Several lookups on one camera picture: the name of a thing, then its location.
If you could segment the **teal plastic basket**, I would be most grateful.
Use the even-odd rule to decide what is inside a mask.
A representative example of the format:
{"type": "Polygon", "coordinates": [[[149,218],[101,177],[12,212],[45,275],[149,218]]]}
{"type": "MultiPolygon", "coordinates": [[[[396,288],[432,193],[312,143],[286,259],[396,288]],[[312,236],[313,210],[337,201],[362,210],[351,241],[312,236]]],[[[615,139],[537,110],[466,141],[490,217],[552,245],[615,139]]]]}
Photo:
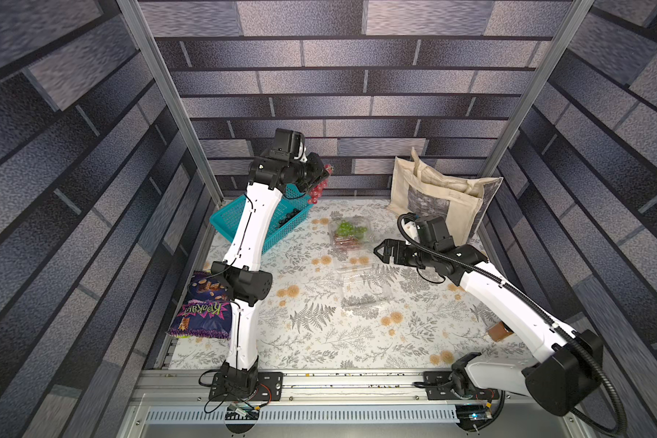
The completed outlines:
{"type": "MultiPolygon", "coordinates": [[[[313,207],[313,204],[308,202],[310,195],[308,193],[306,195],[299,193],[297,187],[294,184],[290,184],[287,187],[287,194],[289,197],[283,197],[280,200],[270,221],[268,232],[266,233],[266,240],[264,242],[263,254],[268,252],[272,246],[275,246],[291,231],[293,231],[301,222],[303,222],[307,218],[308,212],[313,207]],[[273,231],[273,224],[277,221],[277,219],[279,219],[284,214],[289,213],[293,209],[299,209],[301,211],[299,216],[299,223],[297,226],[291,231],[273,231]]],[[[230,204],[224,206],[219,211],[212,214],[210,218],[210,224],[215,228],[217,233],[222,235],[222,237],[224,237],[229,242],[232,242],[235,237],[235,233],[237,232],[237,228],[241,222],[245,203],[246,201],[244,197],[239,196],[230,204]]]]}

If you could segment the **red grape bunch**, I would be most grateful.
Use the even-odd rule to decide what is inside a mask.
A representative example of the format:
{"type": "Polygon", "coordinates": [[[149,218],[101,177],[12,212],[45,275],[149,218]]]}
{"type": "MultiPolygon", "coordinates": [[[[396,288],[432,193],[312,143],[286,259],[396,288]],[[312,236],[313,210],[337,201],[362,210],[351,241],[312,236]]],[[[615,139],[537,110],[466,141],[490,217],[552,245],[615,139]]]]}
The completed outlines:
{"type": "Polygon", "coordinates": [[[354,235],[351,237],[335,237],[333,243],[335,246],[337,246],[337,248],[345,250],[360,248],[362,246],[361,239],[355,237],[354,235]]]}
{"type": "Polygon", "coordinates": [[[328,178],[331,177],[332,173],[333,166],[326,164],[323,173],[321,173],[321,176],[319,177],[319,180],[312,186],[310,190],[310,198],[308,199],[310,204],[317,204],[319,202],[319,199],[323,195],[323,192],[328,185],[328,178]]]}

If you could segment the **clear clamshell container front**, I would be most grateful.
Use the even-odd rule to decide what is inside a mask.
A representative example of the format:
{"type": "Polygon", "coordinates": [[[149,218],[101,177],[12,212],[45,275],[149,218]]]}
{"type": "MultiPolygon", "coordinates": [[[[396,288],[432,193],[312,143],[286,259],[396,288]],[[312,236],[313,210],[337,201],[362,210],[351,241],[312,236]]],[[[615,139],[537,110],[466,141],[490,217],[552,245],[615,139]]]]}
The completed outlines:
{"type": "Polygon", "coordinates": [[[372,222],[364,216],[348,216],[328,226],[333,249],[339,251],[367,250],[373,239],[372,222]]]}

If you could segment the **clear clamshell container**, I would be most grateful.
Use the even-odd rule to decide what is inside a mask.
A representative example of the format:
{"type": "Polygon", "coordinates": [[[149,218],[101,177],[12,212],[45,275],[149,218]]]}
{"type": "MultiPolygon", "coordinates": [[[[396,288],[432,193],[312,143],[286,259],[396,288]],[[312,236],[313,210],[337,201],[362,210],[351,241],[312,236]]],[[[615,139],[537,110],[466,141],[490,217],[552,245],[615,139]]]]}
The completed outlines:
{"type": "Polygon", "coordinates": [[[372,222],[364,216],[348,216],[328,226],[333,249],[339,251],[367,250],[373,239],[372,222]]]}
{"type": "Polygon", "coordinates": [[[341,280],[341,306],[368,308],[392,299],[390,286],[380,278],[379,260],[365,249],[339,251],[334,269],[341,280]]]}

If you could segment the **green grape bunch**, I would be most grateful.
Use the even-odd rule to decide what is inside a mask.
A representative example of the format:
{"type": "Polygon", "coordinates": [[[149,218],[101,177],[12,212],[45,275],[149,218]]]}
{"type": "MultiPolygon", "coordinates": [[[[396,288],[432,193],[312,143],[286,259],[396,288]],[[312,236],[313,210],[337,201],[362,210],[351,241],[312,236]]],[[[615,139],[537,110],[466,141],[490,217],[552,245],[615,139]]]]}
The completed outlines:
{"type": "Polygon", "coordinates": [[[356,224],[350,221],[342,221],[335,232],[336,237],[351,237],[354,235],[359,239],[363,239],[368,232],[367,226],[356,224]]]}

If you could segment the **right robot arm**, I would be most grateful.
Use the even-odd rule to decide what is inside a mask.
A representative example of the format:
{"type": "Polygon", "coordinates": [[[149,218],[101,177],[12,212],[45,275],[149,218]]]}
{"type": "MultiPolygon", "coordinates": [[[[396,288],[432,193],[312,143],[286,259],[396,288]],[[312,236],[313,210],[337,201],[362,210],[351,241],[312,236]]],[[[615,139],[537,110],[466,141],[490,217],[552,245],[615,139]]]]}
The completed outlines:
{"type": "Polygon", "coordinates": [[[436,387],[467,400],[487,390],[513,392],[534,400],[550,414],[574,412],[598,388],[611,382],[602,370],[603,344],[591,331],[578,331],[538,306],[504,278],[471,245],[456,246],[445,219],[407,213],[397,220],[400,239],[385,239],[373,253],[383,264],[432,269],[473,295],[529,349],[531,363],[490,360],[469,352],[455,361],[448,379],[436,387]]]}

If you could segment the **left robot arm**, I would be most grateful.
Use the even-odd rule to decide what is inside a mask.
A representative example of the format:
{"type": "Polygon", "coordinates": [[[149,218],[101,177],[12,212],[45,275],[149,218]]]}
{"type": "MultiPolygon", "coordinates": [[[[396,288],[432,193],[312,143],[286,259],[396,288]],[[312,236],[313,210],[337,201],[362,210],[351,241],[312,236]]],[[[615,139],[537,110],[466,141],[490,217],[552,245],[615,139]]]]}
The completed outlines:
{"type": "Polygon", "coordinates": [[[212,400],[246,399],[256,391],[259,306],[273,282],[261,269],[266,235],[288,186],[304,195],[329,176],[319,155],[306,150],[304,134],[285,129],[276,130],[273,145],[250,165],[239,227],[224,259],[211,266],[232,310],[229,352],[210,384],[212,400]]]}

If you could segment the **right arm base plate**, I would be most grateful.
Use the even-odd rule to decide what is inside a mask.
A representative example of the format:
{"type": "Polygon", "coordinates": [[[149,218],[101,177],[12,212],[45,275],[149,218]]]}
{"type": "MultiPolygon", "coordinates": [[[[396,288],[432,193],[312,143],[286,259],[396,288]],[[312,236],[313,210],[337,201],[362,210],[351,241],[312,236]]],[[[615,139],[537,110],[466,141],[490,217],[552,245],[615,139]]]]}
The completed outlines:
{"type": "Polygon", "coordinates": [[[498,390],[476,388],[462,372],[451,374],[450,370],[424,372],[423,380],[414,386],[424,389],[429,401],[492,402],[501,398],[498,390]]]}

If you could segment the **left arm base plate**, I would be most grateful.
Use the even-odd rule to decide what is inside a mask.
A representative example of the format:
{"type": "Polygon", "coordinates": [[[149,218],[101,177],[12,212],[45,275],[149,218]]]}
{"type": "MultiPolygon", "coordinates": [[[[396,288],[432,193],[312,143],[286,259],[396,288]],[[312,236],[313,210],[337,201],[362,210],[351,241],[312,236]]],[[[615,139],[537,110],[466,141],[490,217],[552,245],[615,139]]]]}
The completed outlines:
{"type": "Polygon", "coordinates": [[[256,375],[235,379],[217,372],[209,383],[209,400],[220,402],[241,399],[261,403],[279,402],[285,374],[282,372],[259,372],[256,375]]]}

